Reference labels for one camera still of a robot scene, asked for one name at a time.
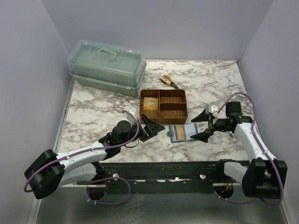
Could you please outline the gold credit card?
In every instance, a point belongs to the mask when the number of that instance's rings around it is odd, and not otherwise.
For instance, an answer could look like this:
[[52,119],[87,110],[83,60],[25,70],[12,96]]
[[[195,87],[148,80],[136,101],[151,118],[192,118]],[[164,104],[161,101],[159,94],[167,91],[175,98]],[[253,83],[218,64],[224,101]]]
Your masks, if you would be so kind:
[[157,105],[158,104],[158,98],[144,97],[143,103],[146,104],[146,105],[150,105],[150,106]]
[[173,134],[173,138],[175,141],[183,141],[186,139],[183,125],[173,126]]
[[158,110],[158,102],[146,101],[143,104],[143,109],[144,110],[157,111]]

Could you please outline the blue leather card holder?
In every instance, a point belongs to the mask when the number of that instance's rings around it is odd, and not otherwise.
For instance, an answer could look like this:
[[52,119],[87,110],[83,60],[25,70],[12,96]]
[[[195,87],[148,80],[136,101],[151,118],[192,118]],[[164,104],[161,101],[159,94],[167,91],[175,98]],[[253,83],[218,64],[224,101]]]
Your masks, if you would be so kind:
[[197,125],[194,123],[170,125],[167,136],[170,138],[171,143],[196,141],[191,136],[198,134]]

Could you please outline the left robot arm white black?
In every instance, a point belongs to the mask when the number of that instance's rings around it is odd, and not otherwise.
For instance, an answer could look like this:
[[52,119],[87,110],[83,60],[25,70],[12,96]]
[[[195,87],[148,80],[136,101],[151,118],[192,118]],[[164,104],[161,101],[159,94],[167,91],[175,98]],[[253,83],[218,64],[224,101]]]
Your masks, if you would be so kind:
[[24,192],[32,192],[36,199],[43,199],[58,187],[93,182],[100,161],[116,156],[122,147],[128,147],[135,140],[145,142],[165,129],[146,115],[142,115],[145,123],[142,126],[133,114],[124,113],[131,121],[119,121],[111,132],[89,146],[66,153],[55,153],[51,149],[42,152],[24,172],[27,180]]

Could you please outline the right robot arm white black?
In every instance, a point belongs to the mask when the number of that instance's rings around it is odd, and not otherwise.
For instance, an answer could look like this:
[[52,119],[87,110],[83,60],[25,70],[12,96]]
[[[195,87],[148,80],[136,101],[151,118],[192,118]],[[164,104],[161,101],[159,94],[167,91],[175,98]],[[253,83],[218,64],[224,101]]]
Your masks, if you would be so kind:
[[269,151],[256,134],[253,119],[243,115],[240,102],[226,103],[224,119],[217,118],[218,112],[218,107],[207,105],[201,114],[193,118],[192,122],[207,122],[208,127],[191,138],[208,142],[214,132],[232,132],[245,149],[249,166],[244,167],[236,161],[225,161],[222,165],[224,175],[240,183],[247,197],[282,198],[287,174],[286,162],[277,160]]

